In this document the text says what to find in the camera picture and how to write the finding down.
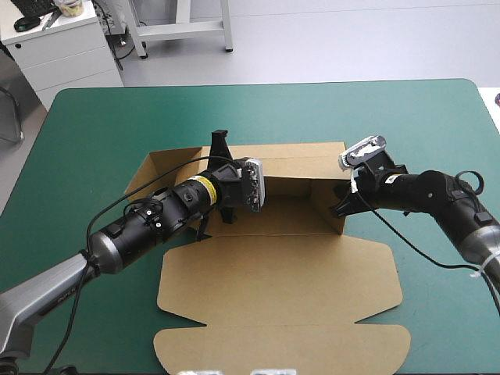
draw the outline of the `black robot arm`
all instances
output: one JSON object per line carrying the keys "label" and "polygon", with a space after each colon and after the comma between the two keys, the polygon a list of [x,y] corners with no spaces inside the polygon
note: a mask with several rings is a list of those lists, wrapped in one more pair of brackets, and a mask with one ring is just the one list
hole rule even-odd
{"label": "black robot arm", "polygon": [[226,134],[225,130],[212,133],[210,156],[198,158],[209,160],[205,171],[131,202],[121,217],[89,235],[90,246],[85,251],[0,294],[0,375],[17,374],[16,360],[30,355],[34,326],[76,294],[75,309],[88,281],[101,273],[120,272],[197,220],[197,239],[202,240],[212,211],[220,211],[225,223],[234,221],[237,207],[260,211],[265,194],[262,163],[250,158],[233,160]]}
{"label": "black robot arm", "polygon": [[[408,174],[404,165],[394,164],[385,146],[383,137],[368,137],[339,156],[341,168],[352,170],[353,178],[347,190],[337,190],[343,199],[332,213],[343,217],[370,207],[428,213],[467,262],[484,265],[500,290],[500,226],[477,198],[484,189],[481,175],[465,171],[450,176],[435,170]],[[476,190],[461,179],[464,173],[477,177]]]}

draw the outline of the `flattened cardboard box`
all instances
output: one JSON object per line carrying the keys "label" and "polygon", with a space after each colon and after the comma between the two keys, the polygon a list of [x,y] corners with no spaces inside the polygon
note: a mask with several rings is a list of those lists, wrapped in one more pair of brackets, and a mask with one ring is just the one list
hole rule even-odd
{"label": "flattened cardboard box", "polygon": [[[391,374],[409,350],[401,326],[356,324],[399,305],[402,291],[390,248],[341,235],[344,221],[328,207],[343,143],[230,147],[235,159],[262,160],[266,202],[259,214],[239,210],[236,223],[210,217],[212,238],[169,250],[159,286],[160,309],[207,324],[162,330],[154,340],[166,370],[292,368],[307,374]],[[152,152],[131,191],[209,147]],[[151,191],[206,168],[184,167]]]}

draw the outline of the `desk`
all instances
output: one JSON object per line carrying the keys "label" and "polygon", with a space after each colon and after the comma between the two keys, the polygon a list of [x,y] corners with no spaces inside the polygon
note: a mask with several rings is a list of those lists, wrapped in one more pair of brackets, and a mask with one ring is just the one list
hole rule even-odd
{"label": "desk", "polygon": [[[410,172],[479,170],[486,181],[481,199],[500,217],[500,136],[467,80],[68,90],[55,100],[0,216],[0,289],[82,248],[89,219],[122,194],[148,152],[206,145],[219,128],[230,131],[234,145],[352,145],[383,134],[395,161]],[[384,215],[436,259],[462,262],[429,216]],[[500,369],[500,320],[482,281],[466,270],[432,266],[369,213],[348,218],[345,233],[394,251],[404,302],[368,322],[409,329],[412,347],[402,373]],[[185,235],[169,246],[191,240]],[[165,250],[160,246],[121,274],[84,289],[73,336],[58,363],[74,363],[83,372],[162,371],[154,334],[194,324],[156,305]],[[20,361],[22,370],[46,365],[69,308],[38,326],[32,358]]]}
{"label": "desk", "polygon": [[38,27],[18,33],[13,25],[22,16],[10,0],[0,0],[2,43],[46,109],[64,88],[123,86],[90,0],[84,0],[82,15],[60,16],[44,31],[50,15]]}

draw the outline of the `white drawer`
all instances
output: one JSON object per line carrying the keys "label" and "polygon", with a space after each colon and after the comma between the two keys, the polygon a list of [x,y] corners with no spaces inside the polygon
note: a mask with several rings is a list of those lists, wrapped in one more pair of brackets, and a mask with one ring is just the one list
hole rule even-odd
{"label": "white drawer", "polygon": [[99,23],[74,27],[7,45],[21,69],[106,46]]}
{"label": "white drawer", "polygon": [[118,70],[113,69],[95,74],[94,76],[81,78],[73,82],[67,82],[59,86],[37,91],[36,94],[40,98],[41,104],[49,110],[57,93],[65,88],[121,88],[122,86],[123,83],[118,74]]}
{"label": "white drawer", "polygon": [[39,91],[111,69],[116,69],[116,64],[106,46],[23,69],[23,74]]}

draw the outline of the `white clamp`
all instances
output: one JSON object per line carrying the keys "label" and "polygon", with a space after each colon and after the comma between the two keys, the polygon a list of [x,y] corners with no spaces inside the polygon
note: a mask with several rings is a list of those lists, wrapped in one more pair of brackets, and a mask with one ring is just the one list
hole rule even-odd
{"label": "white clamp", "polygon": [[491,262],[493,259],[495,259],[497,256],[500,255],[500,249],[497,250],[496,252],[494,252],[493,254],[491,254],[490,256],[488,256],[483,264],[481,264],[481,266],[479,267],[479,269],[474,272],[474,273],[471,273],[470,276],[472,278],[478,278],[479,276],[481,276],[481,274],[484,272],[484,269],[486,268],[486,266],[488,265],[489,262]]}

